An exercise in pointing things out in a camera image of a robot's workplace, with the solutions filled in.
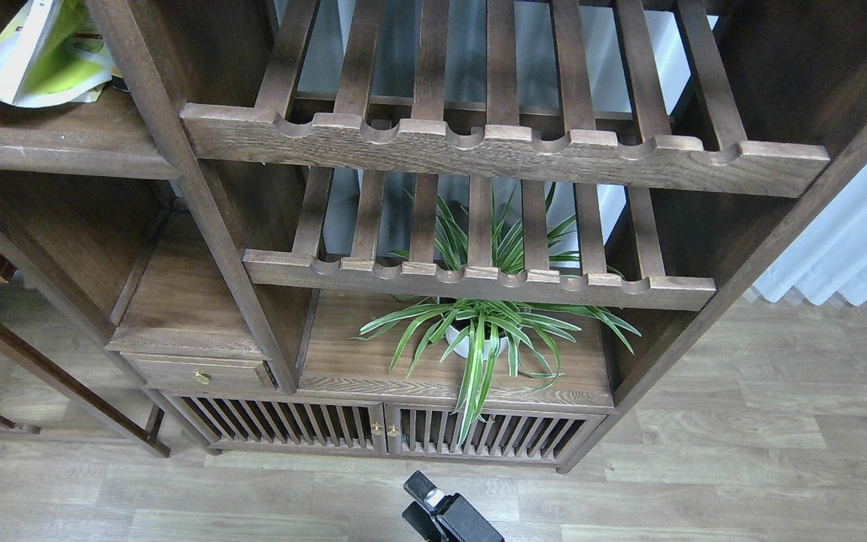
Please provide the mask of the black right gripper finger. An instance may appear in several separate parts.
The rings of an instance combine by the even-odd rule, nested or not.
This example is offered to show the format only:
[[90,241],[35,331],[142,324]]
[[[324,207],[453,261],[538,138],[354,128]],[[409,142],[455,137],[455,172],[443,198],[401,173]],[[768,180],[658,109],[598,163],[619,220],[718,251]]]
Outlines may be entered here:
[[430,515],[418,502],[412,502],[402,513],[406,520],[424,541],[444,541],[443,530],[437,519]]
[[437,519],[444,541],[503,541],[503,535],[464,496],[445,494],[422,471],[414,471],[403,489]]

